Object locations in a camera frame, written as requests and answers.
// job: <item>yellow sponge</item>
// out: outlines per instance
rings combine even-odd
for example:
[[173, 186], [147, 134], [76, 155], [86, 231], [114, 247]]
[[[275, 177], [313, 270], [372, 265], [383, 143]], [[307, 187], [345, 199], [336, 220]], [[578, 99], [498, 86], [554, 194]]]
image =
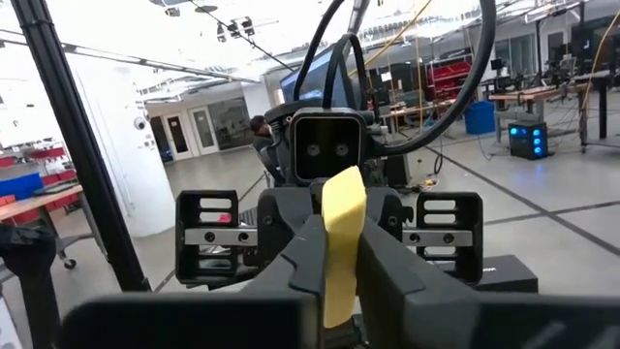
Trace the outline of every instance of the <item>yellow sponge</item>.
[[359, 236], [366, 214], [366, 190], [357, 167], [337, 174], [323, 187], [322, 216], [327, 231], [325, 327], [348, 321], [356, 301]]

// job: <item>gray floor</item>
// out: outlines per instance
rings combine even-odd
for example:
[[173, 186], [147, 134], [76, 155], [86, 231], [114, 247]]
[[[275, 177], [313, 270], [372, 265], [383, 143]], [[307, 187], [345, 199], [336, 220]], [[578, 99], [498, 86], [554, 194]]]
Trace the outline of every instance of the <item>gray floor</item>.
[[[616, 117], [620, 95], [610, 94], [609, 99], [609, 134], [613, 136], [620, 132]], [[549, 104], [548, 124], [574, 128], [573, 106], [574, 102]], [[597, 96], [592, 97], [590, 106], [597, 106]], [[591, 134], [596, 135], [598, 111], [593, 108], [590, 116]], [[551, 148], [557, 150], [554, 156], [532, 162], [507, 156], [492, 137], [464, 135], [462, 125], [455, 124], [450, 133], [456, 140], [444, 140], [446, 162], [434, 190], [480, 193], [487, 256], [516, 255], [540, 278], [542, 293], [620, 294], [620, 235], [614, 228], [615, 215], [620, 215], [620, 149], [591, 147], [583, 155], [578, 152], [576, 137], [569, 135], [551, 142]], [[429, 173], [433, 159], [429, 150], [410, 154], [412, 172]], [[167, 166], [167, 171], [175, 194], [197, 188], [233, 188], [241, 193], [263, 173], [250, 149], [181, 161]], [[262, 189], [263, 182], [243, 200], [242, 209], [254, 206]], [[410, 204], [414, 201], [413, 197], [406, 199]], [[63, 236], [87, 231], [80, 211], [55, 218]], [[172, 231], [134, 241], [151, 285], [162, 292], [184, 290], [171, 277], [172, 242]], [[68, 253], [78, 260], [78, 267], [65, 270], [56, 262], [52, 271], [62, 312], [81, 301], [119, 291], [110, 266], [93, 240], [78, 242]], [[4, 287], [18, 332], [28, 348], [18, 282], [12, 279]]]

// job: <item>person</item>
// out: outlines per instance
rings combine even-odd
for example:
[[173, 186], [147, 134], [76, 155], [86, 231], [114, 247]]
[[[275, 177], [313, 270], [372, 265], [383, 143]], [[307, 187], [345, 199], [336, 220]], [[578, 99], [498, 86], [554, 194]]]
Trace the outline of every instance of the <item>person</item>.
[[265, 121], [264, 116], [256, 115], [252, 117], [252, 120], [250, 120], [250, 130], [254, 133], [252, 146], [256, 151], [261, 152], [263, 148], [273, 144], [271, 127], [269, 127], [269, 124]]

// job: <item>black hose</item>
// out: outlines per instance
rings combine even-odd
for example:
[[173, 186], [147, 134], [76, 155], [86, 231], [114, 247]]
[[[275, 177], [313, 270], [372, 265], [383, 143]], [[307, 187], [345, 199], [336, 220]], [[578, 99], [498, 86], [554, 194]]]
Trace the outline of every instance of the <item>black hose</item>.
[[[359, 79], [359, 89], [361, 90], [360, 96], [366, 94], [366, 68], [364, 67], [364, 52], [361, 50], [361, 44], [359, 39], [353, 33], [347, 33], [340, 38], [333, 46], [331, 58], [329, 58], [329, 65], [327, 66], [327, 74], [325, 75], [325, 89], [323, 92], [323, 108], [331, 108], [331, 97], [333, 96], [333, 84], [336, 80], [336, 73], [338, 72], [338, 66], [342, 62], [342, 55], [347, 44], [351, 42], [351, 48], [353, 49], [353, 55], [356, 58], [357, 77]], [[365, 111], [368, 109], [366, 101], [363, 98], [359, 99], [359, 110]]]
[[402, 155], [429, 145], [448, 129], [456, 117], [465, 111], [484, 75], [486, 63], [491, 55], [495, 41], [495, 0], [480, 0], [480, 8], [482, 11], [482, 29], [480, 31], [480, 41], [477, 49], [478, 54], [474, 60], [471, 73], [465, 79], [458, 96], [456, 96], [456, 101], [450, 106], [446, 112], [446, 116], [441, 118], [419, 138], [409, 140], [402, 144], [377, 144], [376, 156]]
[[344, 3], [345, 0], [334, 0], [325, 14], [323, 18], [321, 18], [321, 22], [319, 22], [319, 26], [317, 27], [317, 31], [314, 32], [314, 37], [310, 42], [310, 46], [308, 47], [308, 51], [306, 52], [306, 57], [303, 59], [303, 64], [301, 64], [301, 69], [299, 69], [299, 75], [297, 75], [297, 81], [294, 83], [293, 89], [293, 100], [299, 100], [299, 91], [301, 91], [301, 86], [303, 85], [303, 81], [306, 79], [308, 75], [308, 71], [310, 70], [310, 65], [312, 64], [312, 60], [314, 59], [315, 53], [317, 53], [317, 48], [321, 44], [321, 40], [323, 39], [323, 35], [327, 29], [327, 26], [331, 22], [331, 19], [336, 14], [340, 5]]

